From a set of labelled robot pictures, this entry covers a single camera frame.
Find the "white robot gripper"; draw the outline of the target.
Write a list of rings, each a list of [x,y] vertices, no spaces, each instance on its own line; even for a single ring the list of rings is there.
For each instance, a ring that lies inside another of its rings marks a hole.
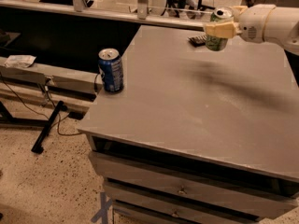
[[[239,23],[234,21],[208,22],[204,25],[207,35],[218,38],[233,38],[237,35],[252,43],[275,43],[273,37],[268,37],[266,26],[275,5],[232,6],[235,17],[239,16]]]

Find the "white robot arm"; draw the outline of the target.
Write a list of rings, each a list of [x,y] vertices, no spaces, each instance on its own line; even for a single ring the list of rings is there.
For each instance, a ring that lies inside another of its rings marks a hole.
[[[232,17],[206,23],[204,31],[207,35],[227,39],[239,35],[247,42],[274,43],[299,55],[298,7],[260,4],[253,7],[218,7],[217,11],[224,15],[226,8],[232,12]]]

